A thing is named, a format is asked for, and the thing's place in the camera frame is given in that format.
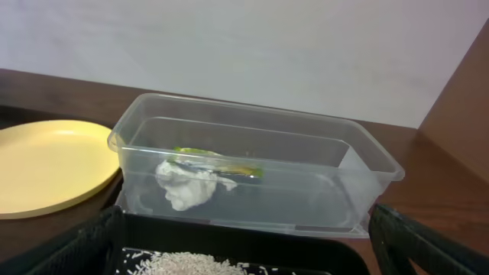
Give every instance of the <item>clear plastic container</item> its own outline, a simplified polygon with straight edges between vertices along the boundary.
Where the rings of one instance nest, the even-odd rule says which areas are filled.
[[[108,145],[118,152],[125,178],[117,203],[128,212],[294,235],[366,238],[368,209],[404,177],[353,121],[159,94],[139,96]],[[175,157],[259,167],[263,175],[233,178],[237,186],[230,191],[218,184],[209,201],[177,211],[156,180],[157,166]]]

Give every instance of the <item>white wall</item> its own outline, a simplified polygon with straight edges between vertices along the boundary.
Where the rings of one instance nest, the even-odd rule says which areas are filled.
[[[417,128],[487,0],[1,0],[0,66]]]

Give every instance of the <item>wooden table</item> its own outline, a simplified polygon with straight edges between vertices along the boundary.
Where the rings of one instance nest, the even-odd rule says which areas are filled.
[[[0,105],[34,110],[37,115],[31,113],[30,116],[36,119],[55,114],[110,126],[145,92],[154,91],[0,70]],[[405,179],[392,183],[378,201],[470,248],[489,254],[489,185],[416,129],[359,123],[406,170]],[[0,261],[96,214],[113,195],[116,185],[58,213],[0,221]],[[372,274],[380,273],[368,239],[339,240],[364,258]]]

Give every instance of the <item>brown wooden surface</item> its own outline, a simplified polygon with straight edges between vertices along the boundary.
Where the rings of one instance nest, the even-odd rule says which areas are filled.
[[[420,130],[489,182],[489,21]]]
[[[106,125],[113,125],[132,100],[144,92],[148,91],[0,70],[0,105],[74,115]],[[489,254],[489,185],[415,129],[360,123],[406,170],[406,178],[392,183],[379,201]],[[8,230],[0,224],[0,253],[4,253],[0,260],[5,259],[5,251],[23,251],[95,214],[102,200],[93,206],[78,205],[85,210],[54,214],[43,222],[11,222]],[[369,240],[340,241],[357,250],[371,272],[379,274]]]

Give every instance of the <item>black container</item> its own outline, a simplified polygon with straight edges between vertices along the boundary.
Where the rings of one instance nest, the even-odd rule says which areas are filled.
[[[125,274],[147,257],[132,259],[140,250],[210,254],[249,263],[248,273],[257,275],[259,266],[270,275],[369,274],[360,256],[337,241],[128,215],[118,207],[0,265],[0,273]]]

